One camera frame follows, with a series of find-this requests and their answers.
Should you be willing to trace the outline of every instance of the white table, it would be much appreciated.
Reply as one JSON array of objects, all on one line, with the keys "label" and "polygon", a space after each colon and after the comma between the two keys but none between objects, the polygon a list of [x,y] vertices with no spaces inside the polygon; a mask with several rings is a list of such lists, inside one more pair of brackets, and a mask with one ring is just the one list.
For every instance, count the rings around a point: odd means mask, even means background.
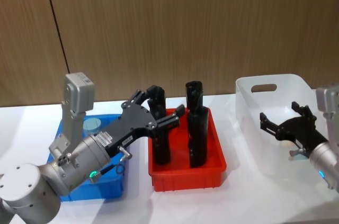
[{"label": "white table", "polygon": [[[95,103],[87,114],[121,113],[121,103]],[[166,103],[177,107],[185,98]],[[212,110],[227,162],[220,188],[155,193],[148,175],[147,140],[141,138],[130,148],[133,158],[122,198],[64,202],[51,224],[339,223],[339,195],[327,189],[307,160],[310,180],[304,183],[260,173],[235,117],[234,94],[205,96],[204,105]],[[60,105],[0,108],[0,173],[21,163],[44,164],[60,119]],[[11,223],[23,221],[14,217]]]}]

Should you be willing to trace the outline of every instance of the robotic arm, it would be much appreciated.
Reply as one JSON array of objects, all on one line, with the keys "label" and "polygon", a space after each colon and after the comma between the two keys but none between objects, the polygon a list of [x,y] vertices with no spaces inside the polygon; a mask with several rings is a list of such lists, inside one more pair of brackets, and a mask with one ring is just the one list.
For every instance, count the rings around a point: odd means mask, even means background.
[{"label": "robotic arm", "polygon": [[318,109],[327,121],[328,140],[315,126],[316,117],[308,106],[300,107],[292,102],[292,109],[300,117],[292,118],[281,125],[271,122],[260,114],[260,128],[275,136],[277,140],[289,140],[299,148],[290,151],[291,156],[305,155],[327,182],[329,189],[339,192],[339,85],[316,90]]},{"label": "robotic arm", "polygon": [[27,224],[48,223],[59,211],[59,196],[68,195],[88,178],[96,182],[114,167],[103,169],[111,157],[123,153],[120,162],[130,159],[126,147],[135,140],[156,138],[160,130],[178,127],[183,105],[159,120],[141,106],[156,91],[157,86],[137,90],[122,104],[117,120],[82,139],[83,118],[93,108],[94,85],[83,73],[66,75],[63,131],[49,147],[54,161],[42,166],[22,164],[0,175],[0,223],[10,223],[15,214]]}]

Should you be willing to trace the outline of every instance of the black cylindrical object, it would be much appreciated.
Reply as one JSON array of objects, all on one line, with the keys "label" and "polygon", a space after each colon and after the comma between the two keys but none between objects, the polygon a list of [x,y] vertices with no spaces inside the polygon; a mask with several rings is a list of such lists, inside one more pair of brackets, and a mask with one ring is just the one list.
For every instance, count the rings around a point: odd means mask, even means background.
[{"label": "black cylindrical object", "polygon": [[202,105],[203,88],[200,81],[186,84],[187,124],[190,166],[202,166],[207,159],[208,108]]},{"label": "black cylindrical object", "polygon": [[207,159],[208,108],[187,114],[190,166],[200,167]]},{"label": "black cylindrical object", "polygon": [[[157,86],[154,95],[148,100],[150,113],[155,120],[166,116],[165,91]],[[152,140],[152,148],[155,163],[165,165],[171,160],[170,145],[168,143],[168,131],[164,129]]]}]

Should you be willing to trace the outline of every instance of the wood grain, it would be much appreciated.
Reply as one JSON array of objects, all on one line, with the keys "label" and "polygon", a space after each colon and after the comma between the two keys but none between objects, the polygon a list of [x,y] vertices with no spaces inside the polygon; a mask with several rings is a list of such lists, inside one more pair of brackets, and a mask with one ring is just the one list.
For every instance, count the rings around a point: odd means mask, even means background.
[{"label": "wood grain", "polygon": [[0,106],[61,101],[67,69],[49,0],[0,4]]},{"label": "wood grain", "polygon": [[339,0],[52,0],[71,71],[97,100],[158,84],[183,96],[234,92],[239,77],[339,81]]}]

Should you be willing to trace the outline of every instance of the label sticker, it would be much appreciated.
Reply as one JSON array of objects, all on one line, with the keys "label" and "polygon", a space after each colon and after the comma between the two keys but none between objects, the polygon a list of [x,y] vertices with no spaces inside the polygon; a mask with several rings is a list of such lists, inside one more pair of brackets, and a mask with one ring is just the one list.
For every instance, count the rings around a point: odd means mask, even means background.
[{"label": "label sticker", "polygon": [[102,144],[103,147],[108,146],[112,142],[112,137],[106,131],[104,133],[100,131],[95,138]]},{"label": "label sticker", "polygon": [[128,142],[132,141],[133,136],[130,135],[127,139],[125,139],[121,144],[122,146],[125,146],[126,144],[128,144]]}]

